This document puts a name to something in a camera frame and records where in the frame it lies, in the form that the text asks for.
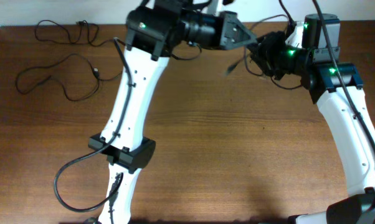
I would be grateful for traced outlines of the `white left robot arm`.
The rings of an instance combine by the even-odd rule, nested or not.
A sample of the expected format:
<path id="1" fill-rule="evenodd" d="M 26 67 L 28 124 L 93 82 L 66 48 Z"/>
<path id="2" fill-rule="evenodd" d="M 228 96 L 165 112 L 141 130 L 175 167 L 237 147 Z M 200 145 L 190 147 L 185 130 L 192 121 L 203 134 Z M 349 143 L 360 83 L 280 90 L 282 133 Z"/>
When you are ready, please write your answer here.
<path id="1" fill-rule="evenodd" d="M 175 46 L 182 41 L 209 50 L 232 50 L 256 41 L 256 35 L 230 11 L 218 16 L 199 12 L 192 1 L 141 3 L 126 20 L 125 66 L 110 118 L 89 147 L 103 151 L 110 178 L 99 223 L 129 223 L 138 176 L 155 148 L 143 136 L 146 114 L 156 84 Z"/>

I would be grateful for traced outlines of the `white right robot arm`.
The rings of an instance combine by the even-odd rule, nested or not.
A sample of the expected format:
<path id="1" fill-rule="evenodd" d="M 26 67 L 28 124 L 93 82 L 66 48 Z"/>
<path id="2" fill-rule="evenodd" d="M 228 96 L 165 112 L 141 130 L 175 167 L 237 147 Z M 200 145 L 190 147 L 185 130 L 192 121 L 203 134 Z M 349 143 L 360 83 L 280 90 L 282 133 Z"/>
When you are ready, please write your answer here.
<path id="1" fill-rule="evenodd" d="M 332 133 L 343 165 L 348 197 L 323 212 L 293 215 L 289 223 L 375 223 L 375 128 L 363 81 L 352 63 L 339 62 L 340 21 L 309 14 L 286 32 L 271 32 L 247 46 L 272 81 L 298 75 Z"/>

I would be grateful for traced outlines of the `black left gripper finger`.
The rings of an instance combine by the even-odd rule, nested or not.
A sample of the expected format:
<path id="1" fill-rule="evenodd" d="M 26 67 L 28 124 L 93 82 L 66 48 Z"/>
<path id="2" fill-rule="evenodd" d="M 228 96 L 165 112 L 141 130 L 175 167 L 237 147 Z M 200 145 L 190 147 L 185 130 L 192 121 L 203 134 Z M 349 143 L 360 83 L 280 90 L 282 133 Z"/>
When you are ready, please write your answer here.
<path id="1" fill-rule="evenodd" d="M 254 44 L 257 42 L 257 36 L 252 32 L 243 33 L 239 32 L 232 38 L 232 48 L 237 49 L 245 47 L 246 45 Z"/>
<path id="2" fill-rule="evenodd" d="M 231 23 L 233 40 L 257 40 L 257 36 L 243 25 L 236 14 L 232 15 Z"/>

